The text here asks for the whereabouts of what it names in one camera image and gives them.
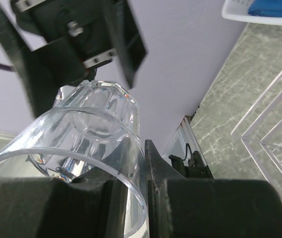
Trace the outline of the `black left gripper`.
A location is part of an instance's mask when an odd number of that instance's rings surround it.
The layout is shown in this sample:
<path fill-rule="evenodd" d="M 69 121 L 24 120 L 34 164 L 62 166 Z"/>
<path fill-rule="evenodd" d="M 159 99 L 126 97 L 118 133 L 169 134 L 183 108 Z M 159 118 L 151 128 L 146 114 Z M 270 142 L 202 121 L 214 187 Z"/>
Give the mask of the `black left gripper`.
<path fill-rule="evenodd" d="M 56 86 L 94 80 L 117 55 L 129 88 L 147 55 L 128 0 L 12 0 L 22 30 L 42 37 L 35 52 L 0 5 L 0 45 L 24 87 L 35 118 L 53 107 Z"/>

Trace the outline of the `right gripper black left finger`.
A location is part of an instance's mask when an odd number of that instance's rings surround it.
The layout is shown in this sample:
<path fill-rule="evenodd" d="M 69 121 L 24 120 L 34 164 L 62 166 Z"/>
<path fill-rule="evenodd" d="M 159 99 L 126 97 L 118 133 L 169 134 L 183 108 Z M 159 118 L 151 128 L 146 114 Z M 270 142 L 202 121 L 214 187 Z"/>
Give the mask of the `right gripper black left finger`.
<path fill-rule="evenodd" d="M 18 175 L 27 155 L 0 157 L 0 238 L 127 238 L 128 187 L 114 175 L 93 167 L 65 182 L 36 173 Z"/>

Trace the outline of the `white wire dish rack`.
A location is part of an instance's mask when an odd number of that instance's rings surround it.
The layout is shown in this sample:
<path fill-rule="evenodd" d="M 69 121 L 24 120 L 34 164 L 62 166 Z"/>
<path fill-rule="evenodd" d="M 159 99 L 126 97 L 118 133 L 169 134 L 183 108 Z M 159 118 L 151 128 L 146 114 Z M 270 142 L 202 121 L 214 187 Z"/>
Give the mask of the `white wire dish rack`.
<path fill-rule="evenodd" d="M 231 131 L 282 198 L 282 70 Z"/>

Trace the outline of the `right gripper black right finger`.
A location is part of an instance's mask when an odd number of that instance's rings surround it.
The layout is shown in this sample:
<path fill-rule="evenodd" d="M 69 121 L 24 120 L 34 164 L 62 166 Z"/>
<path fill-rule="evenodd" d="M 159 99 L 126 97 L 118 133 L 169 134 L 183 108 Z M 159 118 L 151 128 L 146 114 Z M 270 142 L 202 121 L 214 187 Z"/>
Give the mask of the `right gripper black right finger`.
<path fill-rule="evenodd" d="M 263 180 L 185 178 L 145 141 L 149 236 L 282 238 L 282 200 Z"/>

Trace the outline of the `clear glass cup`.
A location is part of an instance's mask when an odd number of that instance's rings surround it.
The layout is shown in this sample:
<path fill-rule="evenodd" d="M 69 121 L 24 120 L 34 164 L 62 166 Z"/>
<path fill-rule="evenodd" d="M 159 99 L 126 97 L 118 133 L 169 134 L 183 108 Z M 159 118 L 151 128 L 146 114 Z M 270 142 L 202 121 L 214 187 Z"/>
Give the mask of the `clear glass cup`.
<path fill-rule="evenodd" d="M 83 81 L 0 150 L 0 177 L 112 176 L 123 189 L 123 236 L 147 231 L 139 105 L 112 81 Z"/>

